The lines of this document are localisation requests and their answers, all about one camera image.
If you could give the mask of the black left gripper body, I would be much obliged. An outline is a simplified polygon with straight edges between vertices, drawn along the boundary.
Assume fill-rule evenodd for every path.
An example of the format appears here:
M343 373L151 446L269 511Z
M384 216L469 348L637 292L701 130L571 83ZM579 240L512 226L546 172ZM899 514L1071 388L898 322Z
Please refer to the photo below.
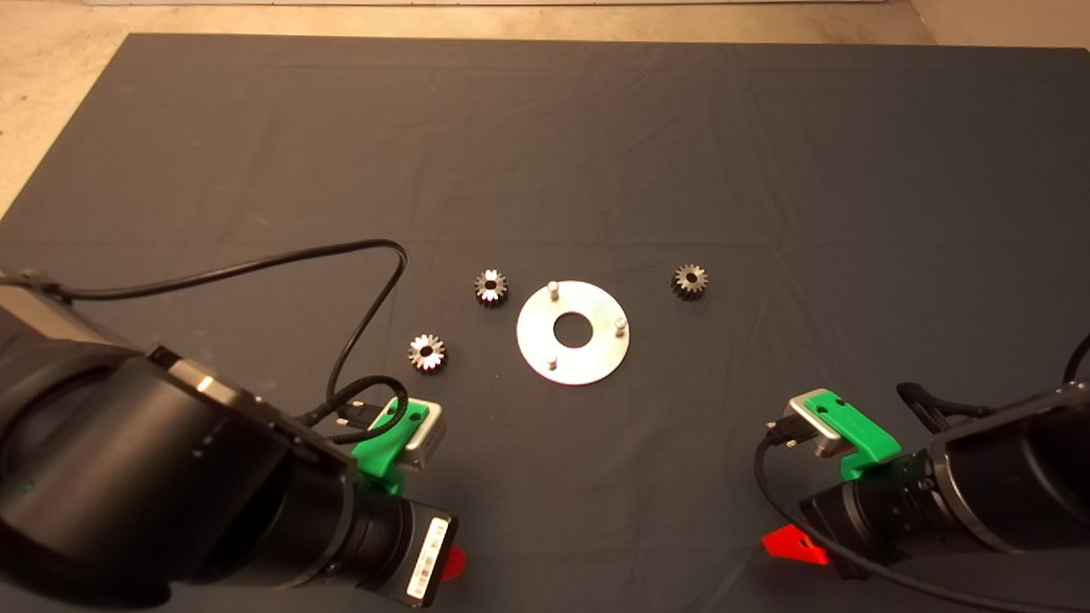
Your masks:
M355 491L337 552L337 582L413 609L433 604L455 546L451 513L375 490Z

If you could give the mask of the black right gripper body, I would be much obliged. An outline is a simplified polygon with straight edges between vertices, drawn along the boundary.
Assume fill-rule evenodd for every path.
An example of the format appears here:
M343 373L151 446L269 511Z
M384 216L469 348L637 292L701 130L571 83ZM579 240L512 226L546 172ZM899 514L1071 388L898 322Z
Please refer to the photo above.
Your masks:
M883 566L956 553L959 522L938 493L929 456L900 456L803 498L806 522Z

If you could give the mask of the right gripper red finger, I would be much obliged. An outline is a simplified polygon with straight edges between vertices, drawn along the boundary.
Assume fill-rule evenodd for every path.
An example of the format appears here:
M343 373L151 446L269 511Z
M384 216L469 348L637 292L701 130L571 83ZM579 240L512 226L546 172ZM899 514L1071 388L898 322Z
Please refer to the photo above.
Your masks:
M828 551L797 526L783 526L762 536L762 546L773 558L787 558L818 566L832 564Z

